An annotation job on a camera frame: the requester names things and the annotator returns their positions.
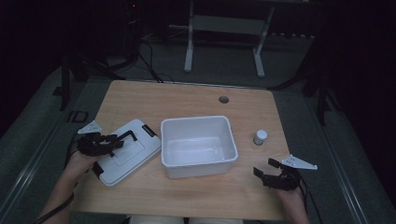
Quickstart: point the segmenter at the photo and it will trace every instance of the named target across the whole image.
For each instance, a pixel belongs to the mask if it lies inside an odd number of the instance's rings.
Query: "tabletop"
[[[224,104],[219,98],[228,98]],[[172,217],[286,219],[280,200],[253,174],[280,170],[268,165],[289,149],[273,94],[232,87],[113,81],[96,116],[102,134],[112,133],[133,119],[141,119],[161,137],[161,122],[170,118],[225,116],[229,119],[239,157],[222,175],[171,179],[161,153],[114,187],[92,174],[79,182],[74,211]],[[253,143],[264,129],[268,138]]]

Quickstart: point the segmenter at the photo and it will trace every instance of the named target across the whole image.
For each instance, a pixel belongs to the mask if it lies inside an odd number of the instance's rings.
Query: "white bracket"
[[[307,169],[307,170],[317,170],[318,167],[306,161],[302,161],[297,157],[293,157],[293,155],[289,155],[285,160],[282,160],[280,163],[287,165],[296,169]]]
[[[102,131],[102,128],[99,126],[96,121],[92,121],[91,123],[87,124],[82,129],[78,130],[77,133],[99,133]]]

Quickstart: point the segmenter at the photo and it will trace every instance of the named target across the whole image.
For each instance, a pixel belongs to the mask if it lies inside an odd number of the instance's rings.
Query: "bottle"
[[[258,130],[256,132],[256,137],[254,137],[253,142],[256,146],[261,146],[264,140],[267,138],[267,132],[265,130]]]

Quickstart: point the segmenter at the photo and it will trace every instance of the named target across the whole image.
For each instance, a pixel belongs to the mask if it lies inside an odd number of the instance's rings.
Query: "white bin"
[[[161,133],[162,161],[170,178],[224,174],[238,158],[224,116],[165,119]]]

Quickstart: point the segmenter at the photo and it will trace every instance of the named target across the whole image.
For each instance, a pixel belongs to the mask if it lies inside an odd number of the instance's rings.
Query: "dark background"
[[[187,0],[142,2],[146,6],[142,15],[146,25],[163,36],[166,36],[168,24],[188,24]],[[396,4],[390,0],[340,2],[343,5],[337,1],[314,1],[312,4],[322,4],[320,7],[279,4],[270,32],[321,38],[321,47],[311,50],[307,60],[315,63],[321,58],[328,62],[330,87],[335,90],[367,157],[395,204],[396,185],[392,178],[396,158],[393,145],[396,134]],[[219,4],[200,9],[208,13],[213,10],[235,13]],[[237,14],[251,15],[248,7],[240,7]],[[92,5],[88,0],[1,1],[1,135],[47,75],[60,66],[69,46],[88,52],[101,50],[97,46],[106,41],[104,37],[96,38],[96,32],[106,33],[104,27],[107,26],[92,18]]]

